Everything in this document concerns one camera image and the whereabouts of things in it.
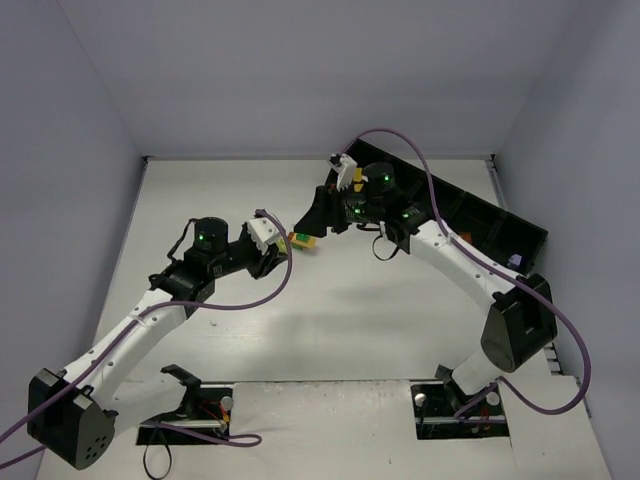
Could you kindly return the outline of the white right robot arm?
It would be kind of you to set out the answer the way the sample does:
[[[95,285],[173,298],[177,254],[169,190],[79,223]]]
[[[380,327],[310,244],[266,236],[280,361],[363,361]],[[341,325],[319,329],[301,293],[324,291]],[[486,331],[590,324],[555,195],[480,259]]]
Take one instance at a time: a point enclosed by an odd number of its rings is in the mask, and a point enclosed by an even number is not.
[[[458,395],[470,397],[506,373],[513,373],[557,335],[547,308],[548,282],[523,277],[475,247],[463,253],[462,239],[440,226],[429,205],[411,198],[390,162],[358,167],[344,155],[294,231],[317,238],[340,234],[356,224],[373,224],[404,253],[429,263],[464,291],[485,314],[480,347],[454,369],[439,367],[437,378]]]

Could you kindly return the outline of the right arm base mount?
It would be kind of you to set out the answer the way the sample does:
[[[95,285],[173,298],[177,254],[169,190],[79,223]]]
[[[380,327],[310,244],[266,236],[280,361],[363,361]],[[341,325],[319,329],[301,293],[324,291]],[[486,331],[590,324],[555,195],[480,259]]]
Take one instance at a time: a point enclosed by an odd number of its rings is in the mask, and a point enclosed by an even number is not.
[[[420,441],[508,438],[502,398],[496,388],[485,396],[458,397],[442,382],[412,383],[410,395]]]

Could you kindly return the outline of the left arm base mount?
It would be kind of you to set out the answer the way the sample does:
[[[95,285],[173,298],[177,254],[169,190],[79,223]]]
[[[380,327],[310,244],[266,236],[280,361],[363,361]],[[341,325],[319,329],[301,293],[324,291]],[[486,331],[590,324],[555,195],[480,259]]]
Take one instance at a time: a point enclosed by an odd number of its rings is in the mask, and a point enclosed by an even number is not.
[[[180,407],[173,412],[166,412],[153,421],[173,425],[180,432],[171,429],[158,429],[142,425],[135,438],[137,446],[213,446],[206,439],[187,435],[184,430],[209,438],[223,439],[230,435],[231,409],[234,401],[232,384],[203,383],[199,397],[191,401],[189,410]]]

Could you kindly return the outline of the green yellow brown lego stack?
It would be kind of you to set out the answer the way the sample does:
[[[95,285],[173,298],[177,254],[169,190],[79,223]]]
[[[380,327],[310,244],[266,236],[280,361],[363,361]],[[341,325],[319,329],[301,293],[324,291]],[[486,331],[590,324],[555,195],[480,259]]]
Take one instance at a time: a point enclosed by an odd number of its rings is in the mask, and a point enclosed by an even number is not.
[[[311,235],[290,232],[288,239],[293,249],[311,250],[316,246],[317,238]]]

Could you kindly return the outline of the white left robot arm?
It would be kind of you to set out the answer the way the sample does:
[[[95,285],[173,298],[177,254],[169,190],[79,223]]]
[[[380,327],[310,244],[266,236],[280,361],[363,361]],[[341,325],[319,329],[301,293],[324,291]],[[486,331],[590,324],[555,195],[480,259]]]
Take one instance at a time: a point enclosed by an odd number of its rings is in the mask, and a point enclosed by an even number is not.
[[[123,431],[193,411],[201,382],[175,364],[136,386],[125,382],[164,337],[211,308],[218,280],[240,271],[261,279],[292,263],[284,227],[264,210],[243,223],[235,241],[217,217],[191,219],[186,228],[194,233],[191,246],[181,258],[169,250],[168,266],[150,276],[119,324],[77,360],[57,372],[42,369],[29,383],[28,434],[76,470],[95,464]]]

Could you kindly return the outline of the long yellow lego brick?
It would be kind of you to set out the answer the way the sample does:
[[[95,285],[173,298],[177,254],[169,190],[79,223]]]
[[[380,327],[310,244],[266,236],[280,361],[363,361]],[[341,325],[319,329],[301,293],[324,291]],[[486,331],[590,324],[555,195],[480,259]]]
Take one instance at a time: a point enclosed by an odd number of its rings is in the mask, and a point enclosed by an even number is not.
[[[359,193],[363,187],[363,174],[362,169],[357,168],[353,177],[353,191]]]

